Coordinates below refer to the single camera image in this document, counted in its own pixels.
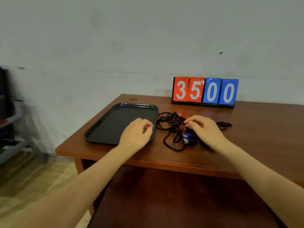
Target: white wall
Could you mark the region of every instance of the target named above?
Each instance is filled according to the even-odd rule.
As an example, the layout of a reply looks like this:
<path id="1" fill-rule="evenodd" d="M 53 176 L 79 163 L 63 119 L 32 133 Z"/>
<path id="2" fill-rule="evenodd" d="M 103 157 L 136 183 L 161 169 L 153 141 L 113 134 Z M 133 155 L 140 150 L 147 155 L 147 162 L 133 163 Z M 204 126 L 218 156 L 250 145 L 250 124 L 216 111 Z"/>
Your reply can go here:
<path id="1" fill-rule="evenodd" d="M 238 78 L 237 100 L 304 104 L 303 8 L 304 0 L 0 0 L 0 64 L 53 153 L 121 93 L 170 96 L 175 75 Z"/>

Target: floor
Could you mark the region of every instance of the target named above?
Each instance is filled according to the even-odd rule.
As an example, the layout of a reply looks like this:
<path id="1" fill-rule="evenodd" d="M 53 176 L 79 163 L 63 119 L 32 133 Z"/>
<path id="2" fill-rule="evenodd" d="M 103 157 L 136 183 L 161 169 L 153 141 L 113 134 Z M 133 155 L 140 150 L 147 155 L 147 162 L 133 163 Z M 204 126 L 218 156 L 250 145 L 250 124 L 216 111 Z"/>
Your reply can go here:
<path id="1" fill-rule="evenodd" d="M 45 165 L 31 152 L 20 152 L 0 166 L 0 227 L 7 228 L 46 195 L 77 176 L 75 163 L 50 159 Z M 76 228 L 87 227 L 89 211 Z"/>

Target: red score card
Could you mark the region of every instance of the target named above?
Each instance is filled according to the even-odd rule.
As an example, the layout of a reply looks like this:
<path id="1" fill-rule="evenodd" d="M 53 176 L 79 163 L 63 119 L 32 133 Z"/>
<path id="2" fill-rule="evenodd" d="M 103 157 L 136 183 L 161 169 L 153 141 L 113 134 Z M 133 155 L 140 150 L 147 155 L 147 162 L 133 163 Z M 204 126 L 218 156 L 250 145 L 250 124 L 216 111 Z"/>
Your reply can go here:
<path id="1" fill-rule="evenodd" d="M 204 84 L 204 77 L 191 77 L 187 101 L 202 102 Z"/>
<path id="2" fill-rule="evenodd" d="M 189 77 L 175 77 L 173 101 L 187 101 Z"/>

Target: forearm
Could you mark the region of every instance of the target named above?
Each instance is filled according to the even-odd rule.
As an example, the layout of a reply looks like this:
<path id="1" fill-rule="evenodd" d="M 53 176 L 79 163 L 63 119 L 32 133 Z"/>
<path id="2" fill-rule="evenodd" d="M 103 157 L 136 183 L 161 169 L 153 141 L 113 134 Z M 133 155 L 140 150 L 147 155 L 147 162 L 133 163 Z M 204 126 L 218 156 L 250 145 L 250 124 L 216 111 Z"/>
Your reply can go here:
<path id="1" fill-rule="evenodd" d="M 119 146 L 45 199 L 12 227 L 74 228 L 118 168 L 128 159 Z"/>
<path id="2" fill-rule="evenodd" d="M 304 226 L 304 189 L 228 140 L 218 150 L 288 227 Z"/>

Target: tangled cable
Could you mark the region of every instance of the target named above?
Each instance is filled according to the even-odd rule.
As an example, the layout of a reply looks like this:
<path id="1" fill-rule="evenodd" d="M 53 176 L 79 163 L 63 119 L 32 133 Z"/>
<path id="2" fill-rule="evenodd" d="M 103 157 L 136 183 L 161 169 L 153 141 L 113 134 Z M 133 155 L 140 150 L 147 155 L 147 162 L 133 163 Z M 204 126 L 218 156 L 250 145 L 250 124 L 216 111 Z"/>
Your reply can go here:
<path id="1" fill-rule="evenodd" d="M 170 146 L 166 140 L 170 136 L 171 133 L 175 133 L 176 136 L 173 138 L 173 143 L 178 143 L 183 140 L 183 131 L 180 130 L 180 126 L 185 126 L 185 118 L 180 117 L 176 112 L 170 113 L 170 112 L 163 112 L 160 113 L 158 116 L 161 116 L 157 121 L 156 121 L 156 128 L 159 130 L 164 130 L 164 131 L 169 131 L 169 133 L 165 136 L 163 139 L 163 144 L 168 147 L 171 150 L 174 151 L 183 151 L 185 149 L 185 143 L 183 144 L 183 147 L 181 149 L 176 149 L 172 146 Z M 170 125 L 168 128 L 162 127 L 161 123 L 166 122 Z M 228 127 L 231 127 L 232 124 L 228 122 L 216 122 L 217 126 L 219 127 L 220 130 L 227 130 Z M 189 139 L 189 145 L 192 144 L 202 144 L 205 147 L 208 147 L 194 132 L 194 130 L 189 129 L 186 127 L 186 133 L 191 136 Z"/>

